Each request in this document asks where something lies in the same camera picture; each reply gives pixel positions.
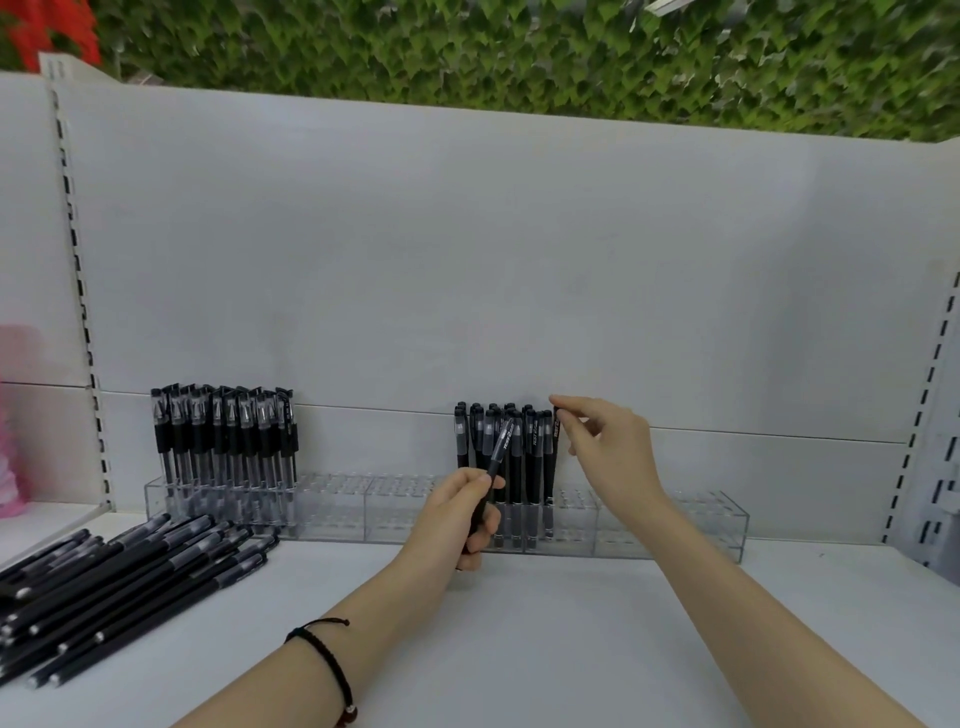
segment left hand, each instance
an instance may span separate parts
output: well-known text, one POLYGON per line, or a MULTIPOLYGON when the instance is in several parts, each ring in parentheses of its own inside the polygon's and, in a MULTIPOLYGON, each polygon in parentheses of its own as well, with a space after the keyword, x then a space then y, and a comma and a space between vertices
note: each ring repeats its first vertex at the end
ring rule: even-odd
MULTIPOLYGON (((503 488, 497 477, 494 488, 503 488)), ((479 551, 490 543, 500 525, 500 512, 488 503, 484 522, 468 537, 470 517, 481 498, 490 490, 490 477, 476 468, 461 468, 446 477, 427 498, 394 566, 413 576, 431 595, 441 595, 454 569, 476 571, 482 560, 479 551), (467 551, 463 553, 464 542, 467 551)))

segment pink object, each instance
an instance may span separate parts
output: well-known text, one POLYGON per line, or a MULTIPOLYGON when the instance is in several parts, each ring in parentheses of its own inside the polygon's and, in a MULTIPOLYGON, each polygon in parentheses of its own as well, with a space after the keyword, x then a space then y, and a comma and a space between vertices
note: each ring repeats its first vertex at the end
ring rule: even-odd
POLYGON ((27 507, 26 480, 19 468, 7 417, 0 401, 0 519, 18 516, 27 507))

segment pen holder slot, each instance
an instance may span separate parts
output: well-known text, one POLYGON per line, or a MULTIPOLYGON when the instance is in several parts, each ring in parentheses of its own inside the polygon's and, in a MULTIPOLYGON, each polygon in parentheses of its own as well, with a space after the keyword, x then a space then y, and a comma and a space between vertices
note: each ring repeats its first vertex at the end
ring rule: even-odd
POLYGON ((309 475, 297 490, 300 538, 306 541, 362 542, 364 494, 372 475, 309 475))
POLYGON ((490 541, 486 551, 491 553, 523 552, 523 506, 520 503, 490 504, 500 512, 500 525, 490 541))
POLYGON ((433 475, 378 475, 364 495, 365 541, 403 544, 439 478, 433 475))
POLYGON ((527 550, 555 556, 592 556, 597 536, 597 501, 588 488, 557 486, 553 497, 535 506, 540 515, 528 519, 537 539, 527 550))

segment right hand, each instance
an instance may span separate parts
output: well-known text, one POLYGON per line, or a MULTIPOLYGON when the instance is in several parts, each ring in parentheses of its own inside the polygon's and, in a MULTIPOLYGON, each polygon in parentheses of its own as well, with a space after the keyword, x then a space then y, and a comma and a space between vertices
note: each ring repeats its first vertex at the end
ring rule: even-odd
POLYGON ((590 397, 550 397, 587 480, 621 522, 668 504, 650 442, 650 425, 632 410, 590 397))

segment shelf surface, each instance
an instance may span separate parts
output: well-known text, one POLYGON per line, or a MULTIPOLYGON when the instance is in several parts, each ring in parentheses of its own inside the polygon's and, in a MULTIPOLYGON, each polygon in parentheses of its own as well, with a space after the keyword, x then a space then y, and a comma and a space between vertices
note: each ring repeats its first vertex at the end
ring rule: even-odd
MULTIPOLYGON (((141 517, 108 514, 115 535, 141 517)), ((10 725, 166 728, 382 568, 396 546, 290 542, 59 689, 0 688, 10 725)), ((955 725, 960 589, 886 546, 748 541, 743 568, 930 728, 955 725)), ((363 697, 369 728, 748 726, 653 562, 488 556, 363 697)))

